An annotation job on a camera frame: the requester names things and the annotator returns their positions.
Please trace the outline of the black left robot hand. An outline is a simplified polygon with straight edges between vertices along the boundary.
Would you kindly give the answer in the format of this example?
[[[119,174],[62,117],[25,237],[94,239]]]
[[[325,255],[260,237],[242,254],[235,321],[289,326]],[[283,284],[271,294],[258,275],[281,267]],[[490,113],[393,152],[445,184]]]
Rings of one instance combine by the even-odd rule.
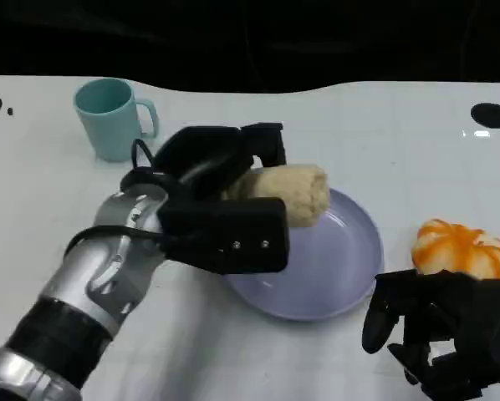
[[[152,166],[179,181],[192,199],[218,197],[251,169],[286,163],[281,123],[238,127],[189,126],[157,151]]]

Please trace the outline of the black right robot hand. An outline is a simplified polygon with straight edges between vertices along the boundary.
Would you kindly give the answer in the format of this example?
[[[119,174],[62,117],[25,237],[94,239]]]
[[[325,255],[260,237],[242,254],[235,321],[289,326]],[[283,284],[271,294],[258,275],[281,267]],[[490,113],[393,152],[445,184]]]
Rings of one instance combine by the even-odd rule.
[[[375,280],[362,331],[367,353],[388,348],[432,400],[480,398],[500,383],[500,279],[406,270]]]

